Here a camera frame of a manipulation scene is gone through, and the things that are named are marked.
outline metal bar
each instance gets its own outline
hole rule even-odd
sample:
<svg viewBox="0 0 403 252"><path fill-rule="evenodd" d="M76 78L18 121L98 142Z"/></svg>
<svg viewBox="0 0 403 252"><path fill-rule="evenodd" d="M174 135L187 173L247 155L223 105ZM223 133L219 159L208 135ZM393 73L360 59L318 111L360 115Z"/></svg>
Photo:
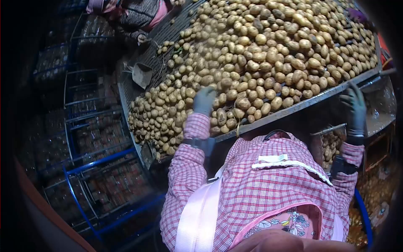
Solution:
<svg viewBox="0 0 403 252"><path fill-rule="evenodd" d="M97 173L101 173L101 172L103 172L103 171L113 169L115 166L118 166L118 165L121 165L121 164L123 164L123 163L127 163L127 162L130 162L130 161L133 161L133 160L135 160L135 159L136 159L135 157L129 158L129 159L125 159L125 160L123 160L123 161L120 162L120 163L117 163L117 164L114 164L114 165L110 165L110 166L104 167L104 168L100 169L99 171L97 171L97 172L95 172L95 173L93 173L93 174L91 174L91 175L83 176L81 179L82 179L82 180L87 180L87 179L89 179L90 177L94 177L94 175L97 174Z"/></svg>
<svg viewBox="0 0 403 252"><path fill-rule="evenodd" d="M65 103L64 106L70 106L70 105L74 105L74 104L77 104L77 103L90 102L90 101L102 100L102 99L107 99L107 98L111 98L111 97L96 97L96 98L90 98L90 99L75 101L75 102L69 102L69 103Z"/></svg>
<svg viewBox="0 0 403 252"><path fill-rule="evenodd" d="M87 223L86 221L83 221L83 222L80 222L80 223L78 223L78 224L76 224L76 225L73 225L73 226L71 226L72 228L75 228L75 227L78 227L78 226L80 226L80 225L82 225L82 224L84 224L84 223Z"/></svg>
<svg viewBox="0 0 403 252"><path fill-rule="evenodd" d="M118 82L118 89L119 89L119 93L121 94L121 95L120 95L120 102L121 102L122 104L128 104L127 101L126 101L125 95L122 95L122 94L124 94L125 92L124 92L124 90L123 90L122 84L119 83L119 82ZM127 106L123 105L122 107L123 107L123 114L124 114L123 119L126 121L127 127L129 127L129 122L127 121L127 116L129 115L129 111L127 110ZM137 156L139 157L139 160L140 160L140 162L141 162L141 165L142 165L143 167L145 167L143 157L141 156L141 146L136 143L136 141L135 141L135 139L134 139L134 134L133 134L132 131L130 131L130 136L131 136L131 140L132 140L132 142L133 142L133 144L134 144L134 147L135 147L135 149L136 149Z"/></svg>
<svg viewBox="0 0 403 252"><path fill-rule="evenodd" d="M85 72L92 72L92 71L98 71L98 69L77 70L77 71L67 72L66 74L85 73Z"/></svg>
<svg viewBox="0 0 403 252"><path fill-rule="evenodd" d="M66 104L66 86L67 86L67 74L64 77L64 97L63 97L63 104Z"/></svg>
<svg viewBox="0 0 403 252"><path fill-rule="evenodd" d="M345 82L339 84L336 87L333 87L333 88L330 88L328 90L325 90L324 92L322 92L322 93L320 93L320 94L318 94L318 95L316 95L316 96L314 96L314 97L312 97L310 99L307 99L307 100L304 100L302 102L299 102L299 103L297 103L297 104L295 104L295 105L293 105L293 106L291 106L289 108L285 108L285 109L282 109L280 111L277 111L277 112L275 112L275 113L273 113L271 115L268 115L268 116L266 116L266 117L264 117L262 119L259 119L259 120L255 121L254 123L246 124L246 125L240 125L238 132L239 132L239 134L243 134L243 133L251 131L253 129L257 129L257 128L259 128L259 127L261 127L263 125L266 125L268 123L271 123L271 122L273 122L273 121L275 121L277 119L286 117L287 115L293 114L293 113L295 113L297 111L300 111L300 110L302 110L304 108L307 108L307 107L309 107L309 106L311 106L313 104L321 102L321 101L323 101L323 100L325 100L325 99L327 99L327 98L329 98L329 97L331 97L331 96L333 96L335 94L338 94L338 93L344 91L348 87L349 83L358 84L358 83L370 78L371 76L374 76L375 74L377 74L377 72L378 72L377 69L368 70L368 71L360 74L359 76L354 77L354 78L352 78L352 79L350 79L348 81L345 81ZM232 131L230 131L230 132L228 132L226 134L216 136L215 139L216 139L216 142L221 142L221 141L230 139L232 137L235 137L236 134L237 134L237 130L234 129L234 130L232 130Z"/></svg>
<svg viewBox="0 0 403 252"><path fill-rule="evenodd" d="M61 180L61 181L59 181L59 182L57 182L57 183L55 183L55 184L53 184L53 185L50 185L50 186L48 186L48 187L45 187L44 190L47 190L47 189L49 189L49 188L52 188L52 187L57 186L57 185L59 185L59 184L61 184L61 183L64 183L64 182L66 182L65 179L64 179L64 180Z"/></svg>
<svg viewBox="0 0 403 252"><path fill-rule="evenodd" d="M88 226L89 226L89 227L91 228L91 230L94 232L95 237L97 237L98 240L102 241L102 238L101 238L100 234L95 230L95 228L93 227L93 225L92 225L91 222L89 221L87 215L85 214L84 210L82 209L80 203L78 202L77 197L76 197L76 195L75 195L75 193L74 193L73 187L71 186L71 183L70 183L70 180L69 180L69 175L68 175L67 172L66 172L66 167L64 167L64 166L63 166L63 172L64 172L64 175L65 175L65 177L66 177L66 181L67 181L67 183L69 184L69 188L70 188L71 195L73 196L74 201L75 201L75 203L77 204L78 209L80 210L80 212L81 212L82 216L84 217L85 221L88 223Z"/></svg>
<svg viewBox="0 0 403 252"><path fill-rule="evenodd" d="M347 125L346 123L342 123L342 124L339 124L339 125L337 125L337 126L333 126L333 127L331 127L331 128L324 129L324 130L322 130L322 131L320 131L320 132L316 132L316 133L314 133L314 134L311 134L311 136L314 136L314 135L322 135L322 134L324 134L324 133L327 133L327 132L330 132L330 131L334 131L335 129L344 127L344 126L346 126L346 125Z"/></svg>
<svg viewBox="0 0 403 252"><path fill-rule="evenodd" d="M76 25L74 26L73 32L71 33L71 36L70 36L70 42L71 42L71 38L73 37L73 35L74 35L74 33L75 33L75 30L77 29L78 23L80 22L81 17L83 16L83 14L84 14L84 13L81 13L81 14L80 14L80 17L78 18L78 20L77 20L77 22L76 22Z"/></svg>
<svg viewBox="0 0 403 252"><path fill-rule="evenodd" d="M106 110L106 111L100 111L100 112L92 113L92 114L89 114L89 115L83 115L83 116L80 116L80 117L75 117L75 118L67 119L66 122L67 122L67 123L71 123L71 122L74 122L74 121L80 121L80 120L88 119L88 118L91 118L91 117L94 117L94 116L97 116L97 115L106 114L106 113L111 113L111 112L116 112L116 111L120 111L120 110L122 110L122 108L119 108L119 109L110 109L110 110Z"/></svg>
<svg viewBox="0 0 403 252"><path fill-rule="evenodd" d="M72 37L72 40L79 40L79 39L91 39L91 38L113 38L115 36L83 36L83 37Z"/></svg>
<svg viewBox="0 0 403 252"><path fill-rule="evenodd" d="M60 43L60 44L58 44L58 45L45 47L44 49L40 50L39 52L45 52L45 51L51 50L51 49L53 49L53 48L63 47L63 46L67 46L67 45L68 45L68 43Z"/></svg>
<svg viewBox="0 0 403 252"><path fill-rule="evenodd" d="M91 162L91 163L89 163L89 164L86 164L86 165L83 165L83 166L81 166L81 167L75 168L75 169L73 169L73 170L71 170L71 171L68 171L67 174L70 175L70 174L74 174L74 173L79 173L79 172L85 171L85 170L87 170L87 169L89 169L89 168L92 168L92 167L94 167L94 166L103 164L103 163L105 163L105 162L110 162L110 161L112 161L112 160L114 160L114 159L118 159L118 158L121 158L121 157L123 157L123 156L126 156L127 154L129 154L129 153L131 153L131 152L134 152L134 151L135 151L134 148L130 148L130 149L127 149L127 150L124 150L124 151L121 151L121 152L112 154L112 155L110 155L110 156L108 156L108 157L101 158L101 159L99 159L99 160L97 160L97 161Z"/></svg>
<svg viewBox="0 0 403 252"><path fill-rule="evenodd" d="M388 70L384 70L384 71L382 71L382 72L380 72L379 73L379 75L389 75L389 74L392 74L392 73L395 73L396 72L396 68L391 68L391 69L388 69Z"/></svg>
<svg viewBox="0 0 403 252"><path fill-rule="evenodd" d="M95 216L96 218L98 218L98 215L95 213L94 208L92 208L92 205L91 205L91 203L90 203L89 200L88 200L88 196L87 196L87 194L86 194L85 191L84 191L83 184L81 183L81 180L78 179L78 183L79 183L79 185L80 185L81 191L82 191L83 194L84 194L85 200L87 201L87 203L88 203L88 205L89 205L89 208L91 208L91 211L92 211L92 213L94 214L94 216Z"/></svg>
<svg viewBox="0 0 403 252"><path fill-rule="evenodd" d="M71 64L64 64L64 65L60 65L60 66L56 66L56 67L51 67L51 68L48 68L48 69L39 71L39 72L37 72L37 73L34 73L33 76L36 76L36 75L41 74L41 73L46 73L46 72L49 72L49 71L52 71L52 70L55 70L55 69L59 69L59 68L63 68L63 67L68 67L68 66L71 66Z"/></svg>
<svg viewBox="0 0 403 252"><path fill-rule="evenodd" d="M86 86L97 85L97 84L98 83L94 82L94 83L88 83L88 84L83 84L83 85L71 86L69 88L86 87Z"/></svg>
<svg viewBox="0 0 403 252"><path fill-rule="evenodd" d="M71 128L69 129L69 131L72 131L72 130L75 130L75 129L79 129L79 128L82 128L82 127L86 127L86 126L89 126L89 123L80 124L80 125L71 127Z"/></svg>
<svg viewBox="0 0 403 252"><path fill-rule="evenodd" d="M43 191L44 191L44 195L45 195L46 201L48 202L49 206L52 207L52 205L51 205L50 202L49 202L48 196L46 195L46 191L45 191L44 187L42 187L42 189L43 189Z"/></svg>
<svg viewBox="0 0 403 252"><path fill-rule="evenodd" d="M55 167L56 165L60 165L60 164L62 164L62 163L64 163L64 162L66 162L67 160L69 160L69 159L66 158L66 159L64 159L64 160L62 160L62 161L59 161L59 162L57 162L57 163L55 163L55 164L50 165L49 167L46 167L45 169L38 170L38 172L39 172L39 173L42 173L42 172L44 172L44 171L47 171L47 170L49 170L50 168Z"/></svg>
<svg viewBox="0 0 403 252"><path fill-rule="evenodd" d="M74 165L74 160L73 160L73 156L71 154L71 149L70 149L70 143L69 143L69 136L67 134L67 124L66 124L66 119L64 119L64 131L66 132L66 142L67 142L67 148L69 149L69 154L70 154L70 158L71 158L71 162Z"/></svg>
<svg viewBox="0 0 403 252"><path fill-rule="evenodd" d="M131 143L131 141L129 140L129 141L126 141L126 142L123 142L123 143L115 144L114 146L106 147L106 148L103 148L102 150L97 150L97 151L91 152L91 153L89 153L89 154L86 153L86 154L83 154L82 156L79 156L78 158L75 158L74 161L83 159L85 156L92 156L92 155L101 153L101 152L103 152L103 151L105 151L105 150L113 149L113 148L116 148L116 147L118 147L118 146L121 146L121 145L123 145L123 144L128 144L128 143Z"/></svg>
<svg viewBox="0 0 403 252"><path fill-rule="evenodd" d="M105 233L106 231L120 225L122 222L125 222L127 219L133 217L134 215L143 212L145 210L147 210L149 207L157 204L161 199L163 199L165 197L165 194L160 195L159 197L157 197L156 199L154 199L153 201L146 203L145 205L142 205L141 207L137 208L136 210L131 211L130 213L124 215L123 217L119 218L118 220L116 220L114 223L112 223L111 225L108 225L106 227L104 227L103 229L99 230L98 233L102 234Z"/></svg>
<svg viewBox="0 0 403 252"><path fill-rule="evenodd" d="M364 84L363 86L361 86L360 89L364 89L364 88L366 88L366 87L368 87L368 86L371 86L372 84L374 84L375 82L379 81L380 79L381 79L381 77L378 76L378 77L376 77L375 79L370 80L369 82L367 82L366 84Z"/></svg>

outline checkered sleeve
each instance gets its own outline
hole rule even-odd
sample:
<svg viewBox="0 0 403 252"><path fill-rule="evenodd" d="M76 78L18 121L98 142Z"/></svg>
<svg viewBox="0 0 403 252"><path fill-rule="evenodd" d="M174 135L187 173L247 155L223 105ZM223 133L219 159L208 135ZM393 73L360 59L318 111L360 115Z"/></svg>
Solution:
<svg viewBox="0 0 403 252"><path fill-rule="evenodd" d="M339 172L332 181L337 193L336 214L340 216L343 222L343 240L346 239L349 233L349 205L354 196L354 188L357 183L357 178L358 172L351 175Z"/></svg>
<svg viewBox="0 0 403 252"><path fill-rule="evenodd" d="M341 146L343 158L347 163L359 167L364 154L364 145L352 145L344 142Z"/></svg>
<svg viewBox="0 0 403 252"><path fill-rule="evenodd" d="M184 138L209 137L210 120L194 113L185 122ZM179 145L171 161L168 173L168 192L161 213L162 241L170 251L174 250L177 228L187 200L207 180L203 167L204 152L188 144Z"/></svg>

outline blue metal rail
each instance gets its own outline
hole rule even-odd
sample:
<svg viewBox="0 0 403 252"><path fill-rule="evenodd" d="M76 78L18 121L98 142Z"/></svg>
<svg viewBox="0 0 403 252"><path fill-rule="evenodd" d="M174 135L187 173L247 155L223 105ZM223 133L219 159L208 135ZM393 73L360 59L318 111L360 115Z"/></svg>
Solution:
<svg viewBox="0 0 403 252"><path fill-rule="evenodd" d="M110 221L98 222L97 226L101 226L101 224L102 224L102 227L99 228L99 229L96 229L94 227L94 225L91 223L91 220L86 215L86 213L83 210L82 206L80 205L80 203L79 203L79 201L78 201L78 199L77 199L77 197L76 197L76 195L74 193L73 187L71 185L70 177L72 175L74 175L76 177L82 177L83 172L85 172L85 171L87 171L89 169L92 169L92 168L94 168L96 166L99 166L101 164L109 163L111 161L114 161L114 160L117 160L119 158L122 158L122 157L124 157L124 156L126 156L127 154L130 154L130 153L133 153L135 155L137 154L135 148L131 148L131 149L128 149L128 150L125 150L125 151L110 155L108 157L102 158L100 160L91 162L91 163L89 163L87 165L77 167L77 168L75 168L73 170L70 170L70 171L67 171L66 167L63 166L63 172L64 172L64 175L65 175L66 181L67 181L67 183L69 185L70 192L71 192L71 194L72 194L72 196L74 198L74 201L75 201L77 207L79 208L79 210L80 210L81 214L83 215L85 221L87 222L88 226L93 231L95 237L97 239L101 240L101 241L102 241L102 236L101 236L102 234L107 233L108 231L112 230L113 228L116 228L117 226L123 224L125 221L127 221L130 218L132 218L133 216L135 216L135 215L137 215L139 213L145 212L147 209L150 209L152 206L155 206L155 205L161 203L162 200L165 198L165 195L164 194L152 195L151 200L149 200L149 196L147 196L147 197L144 197L144 198L147 199L147 202L145 202L143 204L133 204L132 206L130 206L128 208L123 207L123 208L119 209L119 211L115 211L112 215L110 213L108 213L108 214L105 214L103 216L100 216L98 218L99 220L102 219L102 218L108 217L108 219L110 221L112 221L112 222L111 223L108 223ZM140 230L139 234L142 233L142 232L146 232L146 231L147 231L146 229Z"/></svg>

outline metal frame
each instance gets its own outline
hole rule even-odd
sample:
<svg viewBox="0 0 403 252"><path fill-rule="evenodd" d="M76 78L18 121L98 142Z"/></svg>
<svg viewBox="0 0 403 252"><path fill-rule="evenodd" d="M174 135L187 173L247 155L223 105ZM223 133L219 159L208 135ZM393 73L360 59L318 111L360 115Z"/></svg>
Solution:
<svg viewBox="0 0 403 252"><path fill-rule="evenodd" d="M84 190L84 188L83 188L83 186L82 186L82 184L81 184L81 180L84 180L84 179L86 178L86 177L83 175L83 173L86 172L86 171L88 171L88 170L90 170L90 169L92 169L92 168L94 168L94 167L96 167L96 166L98 166L98 165L101 165L101 164L104 164L104 163L107 163L107 162L111 162L111 161L116 160L116 159L118 159L118 158L122 158L122 157L124 157L124 156L126 156L127 154L130 154L130 153L134 153L135 156L136 156L136 149L135 149L135 148L131 148L131 149L128 149L128 150L125 150L125 151L122 151L122 152L119 152L119 153L110 155L110 156L108 156L108 157L102 158L102 159L97 160L97 161L95 161L95 162L89 163L89 164L87 164L87 165L83 165L83 166L81 166L81 167L75 168L75 169L70 170L70 171L67 171L67 170L66 170L66 167L63 166L63 172L64 172L64 176L65 176L65 178L66 178L65 181L66 181L66 182L68 183L68 185L69 185L70 192L71 192L71 194L72 194L72 196L73 196L73 198L74 198L74 201L75 201L77 207L79 208L79 210L80 210L82 216L84 217L85 222L88 224L88 227L93 231L95 237L96 237L97 239L99 239L100 241L102 241L102 237L101 237L102 234L104 234L104 233L108 232L109 230L111 230L111 229L113 229L113 228L115 228L115 227L121 225L121 224L122 224L123 222L125 222L127 219L129 219L129 218L135 216L136 214L138 214L138 213L140 213L140 212L144 212L144 211L146 211L147 209L149 209L150 207L152 207L152 206L154 206L154 205L160 203L161 200L163 200L164 197L165 197L164 194L159 194L159 195L157 195L157 196L154 196L154 197L153 197L151 200L149 200L147 203L145 203L145 204L143 204L143 205L141 205L141 206L139 206L139 207L136 207L135 209L130 209L130 210L128 210L128 211L125 211L125 212L123 213L123 215L120 215L119 218L116 219L115 221L113 221L112 223L105 225L105 226L102 227L101 229L95 229L94 226L98 226L98 224L97 224L97 223L92 224L92 223L91 223L91 220L94 220L95 218L97 218L97 219L102 219L102 218L108 217L108 216L110 216L112 213L118 212L119 210L121 210L121 209L125 208L126 206L130 205L131 203L130 203L130 202L124 203L123 205L118 206L117 208L111 210L110 212L108 212L108 213L106 213L106 214L103 214L103 215L101 215L101 216L97 216L96 213L95 213L95 211L94 211L94 209L93 209L92 206L91 206L91 203L90 203L88 197L86 196L87 192ZM146 175L146 177L147 177L146 179L149 180L148 173L147 173L147 171L145 171L144 166L142 166L142 169L143 169L143 172L145 173L145 175ZM88 204L90 205L90 208L91 208L92 212L94 213L94 217L91 218L91 219L89 219L88 216L86 215L85 211L83 210L82 206L80 205L80 203L79 203L79 201L78 201L78 199L77 199L77 197L76 197L76 195L75 195L75 193L74 193L73 187L72 187L71 182L70 182L70 178L72 178L73 176L74 176L74 177L77 177L77 178L79 179L80 188L81 188L81 190L82 190L82 193L84 194L84 196L85 196L85 198L86 198ZM145 232L145 231L140 230L140 231L138 231L138 234L143 233L143 232Z"/></svg>

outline gray glove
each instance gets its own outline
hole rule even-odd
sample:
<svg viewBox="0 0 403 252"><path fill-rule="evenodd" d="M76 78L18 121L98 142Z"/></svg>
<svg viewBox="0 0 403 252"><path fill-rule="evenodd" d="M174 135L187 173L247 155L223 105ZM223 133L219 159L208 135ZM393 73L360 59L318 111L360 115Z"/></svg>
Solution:
<svg viewBox="0 0 403 252"><path fill-rule="evenodd" d="M209 117L215 97L216 91L213 87L205 87L200 90L193 101L193 111Z"/></svg>
<svg viewBox="0 0 403 252"><path fill-rule="evenodd" d="M364 137L366 106L364 96L357 85L349 84L347 94L340 95L340 101L346 105L347 136Z"/></svg>

